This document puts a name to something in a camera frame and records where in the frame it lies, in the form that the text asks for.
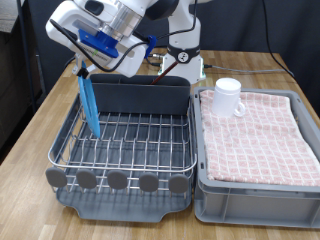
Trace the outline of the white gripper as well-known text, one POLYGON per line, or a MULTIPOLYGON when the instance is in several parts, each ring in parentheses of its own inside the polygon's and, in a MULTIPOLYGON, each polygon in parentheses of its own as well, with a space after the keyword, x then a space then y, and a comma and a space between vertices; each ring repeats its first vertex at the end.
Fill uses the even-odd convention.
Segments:
POLYGON ((82 60, 134 76, 145 57, 147 45, 133 35, 149 0, 64 0, 46 24, 48 36, 77 54, 73 74, 87 79, 90 72, 82 60))

